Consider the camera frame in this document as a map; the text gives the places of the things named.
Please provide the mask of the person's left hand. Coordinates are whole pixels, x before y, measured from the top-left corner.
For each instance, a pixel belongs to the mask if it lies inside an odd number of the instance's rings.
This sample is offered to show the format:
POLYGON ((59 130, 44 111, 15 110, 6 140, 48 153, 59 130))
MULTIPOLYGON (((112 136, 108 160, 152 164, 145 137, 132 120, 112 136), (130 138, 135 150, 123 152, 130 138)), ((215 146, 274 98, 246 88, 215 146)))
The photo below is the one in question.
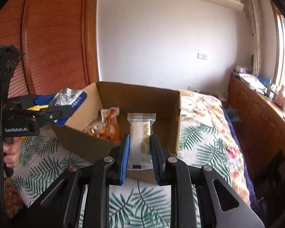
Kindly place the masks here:
POLYGON ((3 143, 4 162, 7 167, 15 168, 19 164, 20 150, 21 150, 21 137, 13 137, 13 143, 3 143))

